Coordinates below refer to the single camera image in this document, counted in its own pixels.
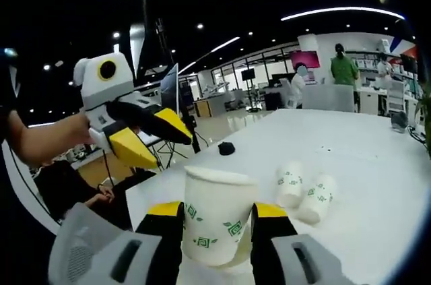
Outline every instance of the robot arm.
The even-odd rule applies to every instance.
[[[81,59],[73,81],[81,86],[90,136],[124,164],[157,167],[156,158],[131,127],[167,141],[191,144],[191,133],[174,111],[133,91],[133,75],[123,54]]]

